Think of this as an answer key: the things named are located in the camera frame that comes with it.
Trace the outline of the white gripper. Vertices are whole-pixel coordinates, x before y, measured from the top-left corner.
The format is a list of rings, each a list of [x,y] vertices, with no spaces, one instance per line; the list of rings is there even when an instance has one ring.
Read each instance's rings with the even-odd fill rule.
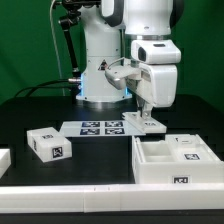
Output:
[[[139,63],[140,76],[130,76],[128,88],[142,98],[137,99],[138,112],[148,119],[152,106],[170,107],[174,102],[181,52],[171,40],[134,40],[131,56]]]

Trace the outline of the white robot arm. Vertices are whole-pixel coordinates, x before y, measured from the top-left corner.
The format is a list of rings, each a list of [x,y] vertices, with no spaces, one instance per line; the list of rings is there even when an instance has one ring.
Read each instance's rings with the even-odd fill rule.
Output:
[[[170,39],[184,11],[184,0],[99,0],[85,2],[81,22],[86,68],[79,98],[88,103],[115,103],[136,95],[140,120],[154,108],[173,104],[176,64],[181,51]]]

